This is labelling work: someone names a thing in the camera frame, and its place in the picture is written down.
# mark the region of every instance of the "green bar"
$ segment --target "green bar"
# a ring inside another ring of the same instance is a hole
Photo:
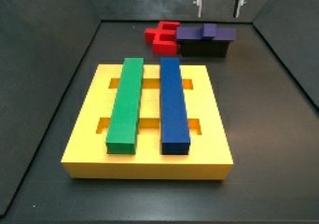
[[[140,116],[143,58],[125,58],[105,145],[108,154],[135,154]]]

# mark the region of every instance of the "blue bar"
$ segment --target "blue bar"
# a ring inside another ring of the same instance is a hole
[[[160,58],[161,154],[188,154],[189,127],[184,104],[179,58]]]

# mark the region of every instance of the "yellow base block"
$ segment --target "yellow base block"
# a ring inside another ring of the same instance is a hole
[[[68,140],[63,166],[73,178],[214,179],[230,173],[234,160],[204,65],[180,66],[189,155],[160,155],[160,66],[145,65],[136,155],[107,154],[104,144],[121,65],[100,64]]]

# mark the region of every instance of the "red block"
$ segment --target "red block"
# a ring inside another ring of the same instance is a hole
[[[147,28],[144,41],[152,43],[152,52],[163,55],[177,54],[176,29],[177,21],[160,21],[157,28]]]

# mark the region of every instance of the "dark purple block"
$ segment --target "dark purple block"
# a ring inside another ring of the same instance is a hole
[[[235,41],[235,28],[218,28],[214,41]]]
[[[201,39],[212,40],[216,36],[216,24],[204,23],[201,26]]]
[[[183,40],[200,40],[201,31],[199,27],[177,27],[176,41]]]

